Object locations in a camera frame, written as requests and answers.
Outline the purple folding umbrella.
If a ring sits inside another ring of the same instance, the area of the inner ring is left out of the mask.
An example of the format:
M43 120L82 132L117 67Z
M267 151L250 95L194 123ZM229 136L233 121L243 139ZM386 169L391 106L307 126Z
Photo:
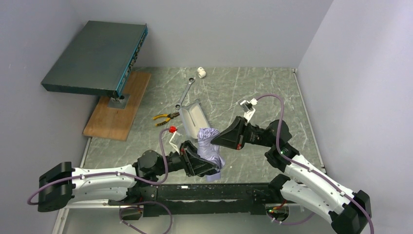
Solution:
M213 182L221 179L221 169L225 166L225 160L220 155L220 146L212 144L212 140L220 134L215 128L200 128L197 134L198 150L197 154L218 168L212 171L211 175L206 175L206 182Z

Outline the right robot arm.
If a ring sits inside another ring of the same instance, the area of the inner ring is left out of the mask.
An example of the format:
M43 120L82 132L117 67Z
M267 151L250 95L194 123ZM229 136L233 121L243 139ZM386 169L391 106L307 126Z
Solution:
M362 190L354 192L317 169L289 144L291 137L283 120L275 120L263 129L244 117L236 117L211 143L234 150L247 143L269 147L264 155L272 167L281 171L268 184L271 197L302 205L323 217L337 234L359 234L371 226L369 195Z

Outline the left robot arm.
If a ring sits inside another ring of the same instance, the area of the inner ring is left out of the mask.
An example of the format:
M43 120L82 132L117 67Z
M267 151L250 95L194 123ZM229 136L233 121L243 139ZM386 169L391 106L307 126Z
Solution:
M177 152L164 156L147 150L135 163L116 168L74 168L71 162L62 162L39 177L38 201L28 203L42 213L90 200L133 203L144 198L148 186L165 182L171 172L183 170L188 177L218 173L217 162L197 153L198 149L185 141Z

